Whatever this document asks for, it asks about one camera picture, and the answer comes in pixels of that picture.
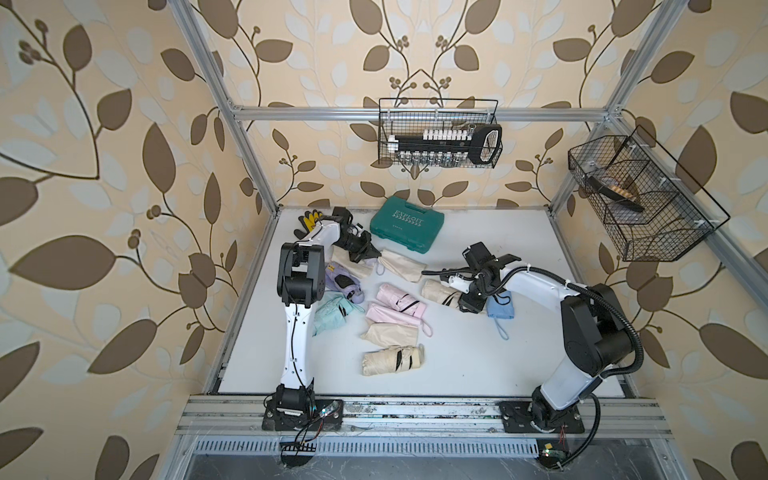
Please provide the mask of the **beige sleeved umbrella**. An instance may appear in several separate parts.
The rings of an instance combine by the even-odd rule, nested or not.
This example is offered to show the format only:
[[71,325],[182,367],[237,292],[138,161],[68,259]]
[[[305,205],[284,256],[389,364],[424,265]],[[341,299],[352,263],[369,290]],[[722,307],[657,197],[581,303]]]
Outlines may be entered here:
[[422,278],[422,271],[427,268],[426,264],[387,249],[381,251],[378,264],[384,270],[410,283],[419,283]]
[[358,280],[368,278],[374,273],[374,268],[372,266],[365,261],[360,261],[358,263],[352,262],[349,253],[338,246],[333,248],[332,261],[344,267]]

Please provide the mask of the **cream bare umbrella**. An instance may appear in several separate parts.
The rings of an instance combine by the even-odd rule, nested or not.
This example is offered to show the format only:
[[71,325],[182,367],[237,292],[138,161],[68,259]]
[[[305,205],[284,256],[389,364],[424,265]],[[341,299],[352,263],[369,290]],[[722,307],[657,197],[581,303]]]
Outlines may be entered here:
[[426,280],[421,290],[424,299],[454,309],[459,308],[461,295],[460,291],[436,280]]
[[425,360],[424,346],[398,346],[366,353],[362,360],[362,375],[376,376],[403,373],[419,369]]

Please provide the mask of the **lilac umbrella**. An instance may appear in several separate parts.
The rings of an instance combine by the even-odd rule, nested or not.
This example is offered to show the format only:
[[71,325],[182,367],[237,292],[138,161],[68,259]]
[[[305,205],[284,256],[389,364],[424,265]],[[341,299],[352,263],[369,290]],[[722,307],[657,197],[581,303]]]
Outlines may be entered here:
[[326,264],[325,286],[327,290],[341,293],[353,304],[361,304],[365,299],[360,281],[344,266],[334,261]]

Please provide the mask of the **pink umbrella sleeve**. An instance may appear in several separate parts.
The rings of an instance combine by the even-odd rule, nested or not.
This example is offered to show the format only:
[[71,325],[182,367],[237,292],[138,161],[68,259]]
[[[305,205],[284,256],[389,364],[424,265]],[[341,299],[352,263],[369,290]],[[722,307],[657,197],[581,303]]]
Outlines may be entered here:
[[421,329],[427,337],[433,336],[433,328],[423,319],[398,312],[377,303],[370,303],[365,316],[375,323],[389,323]]

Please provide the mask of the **mint green umbrella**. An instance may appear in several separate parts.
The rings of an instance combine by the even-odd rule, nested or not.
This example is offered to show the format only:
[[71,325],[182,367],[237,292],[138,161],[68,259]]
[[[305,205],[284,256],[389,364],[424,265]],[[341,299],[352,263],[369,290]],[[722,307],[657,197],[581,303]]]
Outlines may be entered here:
[[341,328],[350,315],[363,312],[364,309],[360,305],[353,303],[341,293],[330,294],[314,313],[312,336]]

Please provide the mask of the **cream umbrella sleeve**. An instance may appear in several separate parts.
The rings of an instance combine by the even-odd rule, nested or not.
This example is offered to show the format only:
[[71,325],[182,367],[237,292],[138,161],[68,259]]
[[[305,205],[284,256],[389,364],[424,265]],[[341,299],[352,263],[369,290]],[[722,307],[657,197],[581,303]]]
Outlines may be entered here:
[[392,323],[371,323],[360,338],[382,348],[414,347],[418,344],[418,329]]

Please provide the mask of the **pink sleeved umbrella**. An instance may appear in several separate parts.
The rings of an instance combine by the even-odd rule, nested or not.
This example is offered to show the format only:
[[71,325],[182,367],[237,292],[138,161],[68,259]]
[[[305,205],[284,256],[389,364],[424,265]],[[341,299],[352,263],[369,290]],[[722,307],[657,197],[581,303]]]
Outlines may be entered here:
[[376,299],[389,308],[422,319],[426,311],[426,304],[415,296],[401,290],[389,283],[383,283],[379,286]]

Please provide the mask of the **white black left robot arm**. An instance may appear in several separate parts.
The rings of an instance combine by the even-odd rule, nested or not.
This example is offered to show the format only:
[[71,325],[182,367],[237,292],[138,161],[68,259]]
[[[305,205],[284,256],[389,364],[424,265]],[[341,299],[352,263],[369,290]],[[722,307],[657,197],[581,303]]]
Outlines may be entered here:
[[287,336],[280,384],[286,389],[309,391],[313,386],[307,367],[308,342],[316,304],[326,290],[326,264],[336,247],[346,251],[354,263],[381,256],[371,233],[354,222],[345,207],[336,207],[329,216],[319,218],[304,238],[281,246],[277,294],[285,308]]

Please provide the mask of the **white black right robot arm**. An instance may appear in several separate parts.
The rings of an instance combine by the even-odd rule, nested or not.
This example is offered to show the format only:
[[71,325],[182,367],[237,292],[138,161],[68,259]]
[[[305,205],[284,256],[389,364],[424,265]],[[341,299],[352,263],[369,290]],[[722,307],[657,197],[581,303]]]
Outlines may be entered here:
[[539,423],[563,414],[605,380],[637,372],[645,352],[639,332],[606,284],[582,285],[512,254],[497,257],[478,242],[461,268],[424,270],[461,293],[459,310],[478,313],[491,298],[519,294],[560,316],[564,359],[534,390],[529,417]]

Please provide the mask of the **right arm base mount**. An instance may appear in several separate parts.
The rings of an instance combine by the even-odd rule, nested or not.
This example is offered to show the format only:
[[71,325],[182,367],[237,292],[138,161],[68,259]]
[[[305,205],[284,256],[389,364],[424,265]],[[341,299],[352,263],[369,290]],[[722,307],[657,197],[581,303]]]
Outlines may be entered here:
[[506,400],[498,403],[503,429],[510,434],[582,434],[583,421],[576,404],[556,410],[546,400]]

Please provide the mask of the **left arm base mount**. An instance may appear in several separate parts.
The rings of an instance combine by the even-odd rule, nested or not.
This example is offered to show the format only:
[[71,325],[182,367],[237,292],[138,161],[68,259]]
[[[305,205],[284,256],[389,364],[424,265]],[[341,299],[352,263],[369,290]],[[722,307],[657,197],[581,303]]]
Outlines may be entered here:
[[343,422],[344,401],[318,399],[308,387],[293,389],[279,385],[263,405],[265,431],[338,431]]

